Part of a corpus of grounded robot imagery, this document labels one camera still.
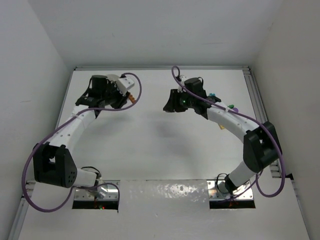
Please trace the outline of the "orange-brown lego plate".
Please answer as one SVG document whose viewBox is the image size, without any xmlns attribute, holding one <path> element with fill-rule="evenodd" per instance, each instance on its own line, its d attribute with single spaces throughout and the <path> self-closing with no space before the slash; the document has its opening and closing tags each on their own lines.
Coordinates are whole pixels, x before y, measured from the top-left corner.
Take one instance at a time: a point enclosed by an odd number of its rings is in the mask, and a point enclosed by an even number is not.
<svg viewBox="0 0 320 240">
<path fill-rule="evenodd" d="M 130 93 L 128 92 L 128 100 L 132 103 L 132 104 L 135 104 L 137 102 L 137 100 L 135 99 L 135 97 Z"/>
</svg>

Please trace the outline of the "dark purple rounded lego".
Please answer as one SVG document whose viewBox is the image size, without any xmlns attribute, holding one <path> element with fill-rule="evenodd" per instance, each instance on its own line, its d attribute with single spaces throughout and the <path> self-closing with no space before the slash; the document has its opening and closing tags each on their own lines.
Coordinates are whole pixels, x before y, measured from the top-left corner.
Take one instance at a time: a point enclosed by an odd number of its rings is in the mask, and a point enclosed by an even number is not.
<svg viewBox="0 0 320 240">
<path fill-rule="evenodd" d="M 232 110 L 233 110 L 234 112 L 236 112 L 236 113 L 239 112 L 239 110 L 238 110 L 236 107 L 232 108 Z"/>
</svg>

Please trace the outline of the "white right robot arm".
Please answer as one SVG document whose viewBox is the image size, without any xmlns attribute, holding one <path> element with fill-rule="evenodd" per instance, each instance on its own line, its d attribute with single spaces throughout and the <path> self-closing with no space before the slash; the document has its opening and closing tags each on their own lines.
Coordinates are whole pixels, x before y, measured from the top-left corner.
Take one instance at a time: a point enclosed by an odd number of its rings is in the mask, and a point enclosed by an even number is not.
<svg viewBox="0 0 320 240">
<path fill-rule="evenodd" d="M 175 80 L 179 87 L 171 89 L 163 107 L 165 112 L 181 113 L 193 109 L 196 114 L 227 129 L 243 144 L 241 163 L 218 186 L 222 194 L 233 194 L 277 159 L 282 160 L 282 150 L 272 123 L 260 123 L 226 105 L 215 94 L 207 94 L 200 77 L 178 76 Z"/>
</svg>

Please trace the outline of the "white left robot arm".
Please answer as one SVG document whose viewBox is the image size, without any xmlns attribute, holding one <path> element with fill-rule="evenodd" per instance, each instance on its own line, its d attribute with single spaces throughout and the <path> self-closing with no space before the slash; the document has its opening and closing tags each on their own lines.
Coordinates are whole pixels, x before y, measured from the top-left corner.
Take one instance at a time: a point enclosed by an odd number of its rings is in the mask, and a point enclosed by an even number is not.
<svg viewBox="0 0 320 240">
<path fill-rule="evenodd" d="M 78 168 L 72 152 L 84 130 L 110 106 L 121 109 L 134 81 L 125 75 L 93 75 L 85 92 L 75 102 L 70 122 L 41 144 L 33 156 L 35 180 L 48 185 L 71 188 L 93 187 L 98 174 Z"/>
</svg>

